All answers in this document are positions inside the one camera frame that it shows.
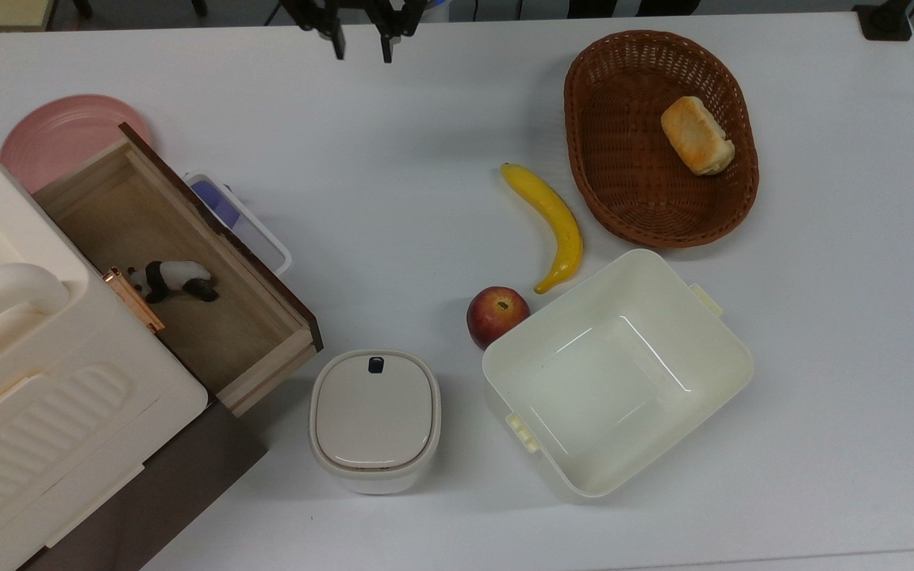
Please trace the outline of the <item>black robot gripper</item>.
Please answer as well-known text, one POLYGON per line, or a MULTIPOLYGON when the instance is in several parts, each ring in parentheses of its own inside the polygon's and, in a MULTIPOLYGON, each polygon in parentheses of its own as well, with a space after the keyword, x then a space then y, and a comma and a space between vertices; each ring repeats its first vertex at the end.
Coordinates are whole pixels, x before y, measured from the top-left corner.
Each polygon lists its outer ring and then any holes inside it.
POLYGON ((425 1, 403 1, 399 8, 392 1, 279 1, 279 5, 298 28, 332 35, 337 60, 344 60, 346 50, 340 11, 362 11, 377 26, 385 63, 393 62, 395 37, 413 36, 427 10, 425 1))

